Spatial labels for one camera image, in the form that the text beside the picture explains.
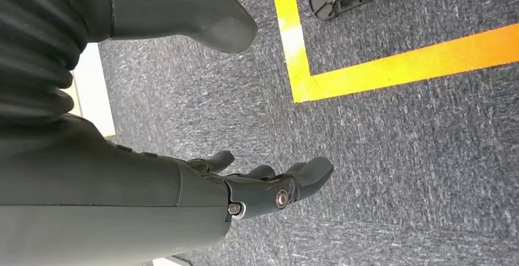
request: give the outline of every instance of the yellow floor tape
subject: yellow floor tape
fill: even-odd
[[[519,23],[312,76],[296,0],[274,0],[295,102],[519,61]]]

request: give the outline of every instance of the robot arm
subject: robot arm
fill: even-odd
[[[233,219],[284,209],[330,177],[324,158],[219,176],[105,141],[59,88],[87,42],[171,34],[225,52],[256,24],[236,0],[0,0],[0,264],[132,265],[220,240]]]

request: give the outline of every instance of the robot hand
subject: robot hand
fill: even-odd
[[[280,175],[266,165],[248,174],[215,175],[233,161],[231,152],[222,151],[210,160],[195,159],[188,163],[201,176],[225,183],[229,190],[228,211],[234,220],[283,210],[288,204],[319,191],[334,171],[326,158],[315,158],[308,163],[296,163]]]
[[[217,51],[238,53],[257,26],[237,0],[112,0],[115,39],[186,35]]]

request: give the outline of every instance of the bolt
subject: bolt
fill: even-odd
[[[227,211],[229,211],[231,215],[238,215],[242,211],[242,206],[237,203],[231,203],[229,207],[227,207]]]
[[[288,192],[286,190],[280,190],[276,195],[276,206],[279,209],[283,209],[288,205]]]

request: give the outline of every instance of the screw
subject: screw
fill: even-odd
[[[242,211],[242,206],[237,203],[231,203],[229,207],[227,207],[227,211],[229,211],[231,215],[238,215]]]
[[[279,209],[283,209],[288,205],[288,192],[286,190],[280,190],[276,195],[276,206]]]

